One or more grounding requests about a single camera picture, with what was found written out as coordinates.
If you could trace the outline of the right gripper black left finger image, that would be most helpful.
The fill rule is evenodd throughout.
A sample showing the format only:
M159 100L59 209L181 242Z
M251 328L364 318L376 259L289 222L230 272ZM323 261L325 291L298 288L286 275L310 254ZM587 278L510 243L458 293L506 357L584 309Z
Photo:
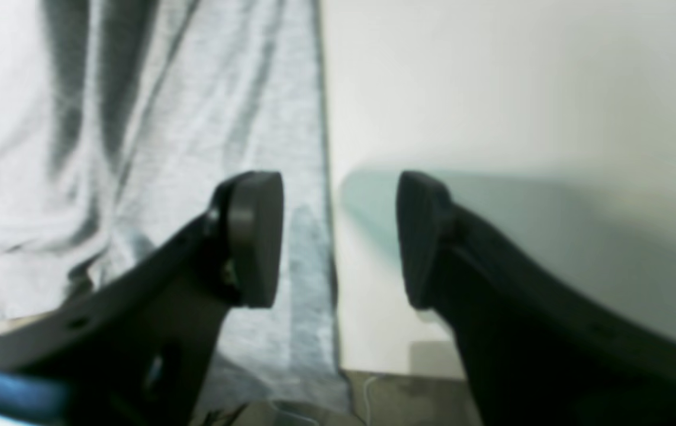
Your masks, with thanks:
M187 425L232 308L278 291L284 183L223 181L105 288L0 336L0 425Z

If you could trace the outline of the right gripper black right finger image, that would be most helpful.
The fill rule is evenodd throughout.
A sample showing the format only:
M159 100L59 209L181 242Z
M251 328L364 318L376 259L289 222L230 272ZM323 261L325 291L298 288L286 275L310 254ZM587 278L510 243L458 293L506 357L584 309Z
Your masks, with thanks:
M397 233L413 308L453 331L484 425L676 425L676 342L568 288L446 185L407 170Z

